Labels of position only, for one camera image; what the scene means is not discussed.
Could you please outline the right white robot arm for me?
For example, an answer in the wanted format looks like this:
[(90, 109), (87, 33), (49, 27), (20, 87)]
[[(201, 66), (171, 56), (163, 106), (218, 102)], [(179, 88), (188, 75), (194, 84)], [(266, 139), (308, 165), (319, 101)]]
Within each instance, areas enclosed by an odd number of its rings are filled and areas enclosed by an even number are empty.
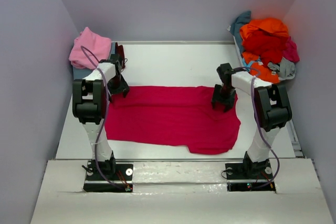
[(292, 110), (284, 84), (273, 84), (252, 76), (247, 67), (232, 68), (229, 63), (221, 64), (217, 73), (221, 80), (212, 96), (212, 106), (222, 105), (224, 112), (234, 109), (236, 89), (250, 95), (254, 118), (257, 124), (253, 141), (241, 163), (226, 164), (224, 172), (229, 180), (256, 179), (267, 174), (272, 179), (269, 155), (274, 151), (272, 144), (282, 128), (292, 119)]

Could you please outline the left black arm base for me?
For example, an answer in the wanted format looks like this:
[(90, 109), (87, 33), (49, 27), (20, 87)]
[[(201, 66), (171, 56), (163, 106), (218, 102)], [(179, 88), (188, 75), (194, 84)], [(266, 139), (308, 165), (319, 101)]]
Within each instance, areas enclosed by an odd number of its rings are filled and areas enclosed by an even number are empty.
[(82, 165), (85, 170), (83, 190), (87, 193), (132, 193), (133, 192), (133, 164), (117, 163), (115, 173), (107, 173), (103, 168), (104, 179), (95, 168), (95, 163), (89, 161)]

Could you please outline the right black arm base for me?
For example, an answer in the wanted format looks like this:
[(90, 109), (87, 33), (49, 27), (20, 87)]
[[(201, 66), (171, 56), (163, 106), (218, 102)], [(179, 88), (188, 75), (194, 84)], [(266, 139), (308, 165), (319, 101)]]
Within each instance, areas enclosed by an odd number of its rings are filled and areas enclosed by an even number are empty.
[(275, 183), (268, 184), (273, 178), (269, 161), (257, 167), (247, 167), (243, 163), (226, 163), (221, 176), (227, 181), (229, 192), (276, 192)]

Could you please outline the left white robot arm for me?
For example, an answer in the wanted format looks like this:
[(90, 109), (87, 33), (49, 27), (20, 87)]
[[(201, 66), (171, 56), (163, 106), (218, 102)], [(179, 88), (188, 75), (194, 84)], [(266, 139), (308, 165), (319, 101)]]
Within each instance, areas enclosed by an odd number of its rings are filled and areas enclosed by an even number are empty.
[(92, 73), (72, 83), (72, 113), (86, 130), (92, 149), (91, 165), (86, 170), (105, 180), (111, 180), (117, 169), (104, 128), (109, 103), (114, 95), (125, 98), (130, 91), (121, 74), (124, 62), (121, 55), (111, 54), (109, 59), (95, 63)]

